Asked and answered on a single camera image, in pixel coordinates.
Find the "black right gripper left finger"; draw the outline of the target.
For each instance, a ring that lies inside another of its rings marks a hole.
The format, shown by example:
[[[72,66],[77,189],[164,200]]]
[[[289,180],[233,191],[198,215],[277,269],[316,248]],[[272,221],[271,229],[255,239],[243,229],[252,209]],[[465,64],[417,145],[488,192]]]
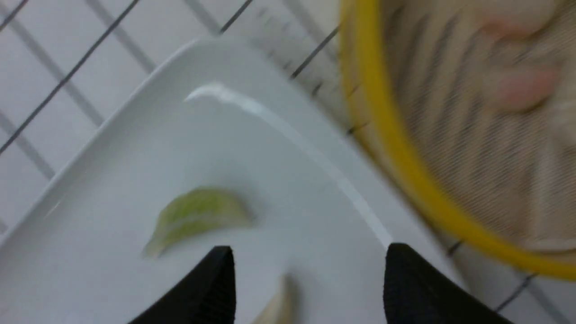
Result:
[[[236,272],[233,250],[215,246],[181,281],[132,324],[233,324]]]

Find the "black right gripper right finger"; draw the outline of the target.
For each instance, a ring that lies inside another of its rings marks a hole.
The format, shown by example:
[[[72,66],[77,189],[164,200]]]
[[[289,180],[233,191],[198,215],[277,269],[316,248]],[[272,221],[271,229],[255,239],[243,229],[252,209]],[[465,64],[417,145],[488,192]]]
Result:
[[[387,248],[383,311],[389,324],[509,324],[405,243]]]

